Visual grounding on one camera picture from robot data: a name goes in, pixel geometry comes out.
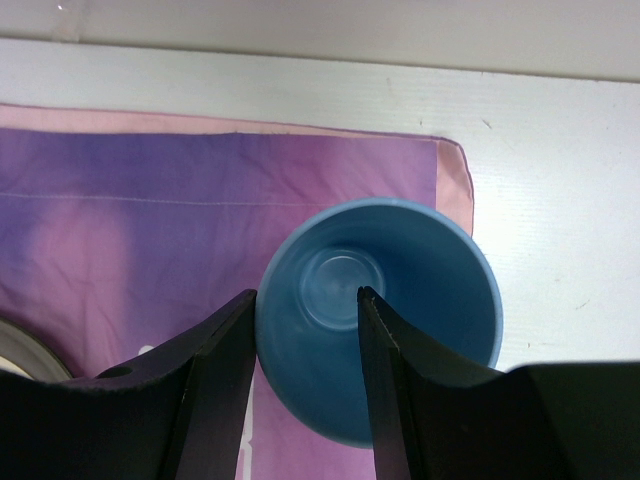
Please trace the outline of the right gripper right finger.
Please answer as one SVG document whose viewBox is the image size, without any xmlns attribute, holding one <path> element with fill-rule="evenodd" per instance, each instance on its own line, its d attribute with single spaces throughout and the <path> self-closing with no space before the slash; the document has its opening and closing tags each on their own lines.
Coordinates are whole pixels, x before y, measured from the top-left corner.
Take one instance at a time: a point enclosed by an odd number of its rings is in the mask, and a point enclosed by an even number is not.
<svg viewBox="0 0 640 480">
<path fill-rule="evenodd" d="M 639 365 L 482 366 L 358 292 L 380 479 L 635 479 Z"/>
</svg>

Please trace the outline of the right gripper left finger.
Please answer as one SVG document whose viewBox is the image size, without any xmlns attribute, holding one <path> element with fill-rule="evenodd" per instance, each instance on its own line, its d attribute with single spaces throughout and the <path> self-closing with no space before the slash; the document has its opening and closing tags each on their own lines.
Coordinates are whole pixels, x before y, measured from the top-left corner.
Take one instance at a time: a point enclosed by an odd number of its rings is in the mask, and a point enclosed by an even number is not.
<svg viewBox="0 0 640 480">
<path fill-rule="evenodd" d="M 94 378 L 1 375 L 5 479 L 231 479 L 255 367 L 256 294 Z"/>
</svg>

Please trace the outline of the light blue plastic cup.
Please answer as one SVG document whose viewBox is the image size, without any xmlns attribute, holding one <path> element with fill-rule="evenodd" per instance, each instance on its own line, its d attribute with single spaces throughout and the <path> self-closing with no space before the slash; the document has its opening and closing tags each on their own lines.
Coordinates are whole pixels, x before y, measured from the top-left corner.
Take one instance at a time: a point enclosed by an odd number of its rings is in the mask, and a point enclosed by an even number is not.
<svg viewBox="0 0 640 480">
<path fill-rule="evenodd" d="M 422 333 L 484 367 L 497 363 L 503 307 L 485 255 L 461 227 L 408 200 L 372 197 L 297 227 L 262 277 L 257 355 L 303 425 L 370 448 L 359 311 L 369 299 L 391 332 Z"/>
</svg>

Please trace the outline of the dark rimmed cream plate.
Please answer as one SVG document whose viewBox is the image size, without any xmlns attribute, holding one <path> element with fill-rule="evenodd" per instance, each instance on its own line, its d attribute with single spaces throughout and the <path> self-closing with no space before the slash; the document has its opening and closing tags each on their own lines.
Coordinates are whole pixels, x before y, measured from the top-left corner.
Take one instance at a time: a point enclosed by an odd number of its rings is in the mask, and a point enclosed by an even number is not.
<svg viewBox="0 0 640 480">
<path fill-rule="evenodd" d="M 72 379 L 59 357 L 23 328 L 2 318 L 0 334 L 2 371 L 49 383 Z"/>
</svg>

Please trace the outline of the purple Elsa cloth placemat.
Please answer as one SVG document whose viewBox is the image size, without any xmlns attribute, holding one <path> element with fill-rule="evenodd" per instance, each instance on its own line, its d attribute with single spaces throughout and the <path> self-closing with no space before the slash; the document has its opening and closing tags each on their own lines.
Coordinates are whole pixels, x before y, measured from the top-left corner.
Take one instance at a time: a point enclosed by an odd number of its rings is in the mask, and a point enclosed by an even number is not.
<svg viewBox="0 0 640 480">
<path fill-rule="evenodd" d="M 94 376 L 256 287 L 311 216 L 368 197 L 473 228 L 466 155 L 440 136 L 5 105 L 1 313 Z"/>
</svg>

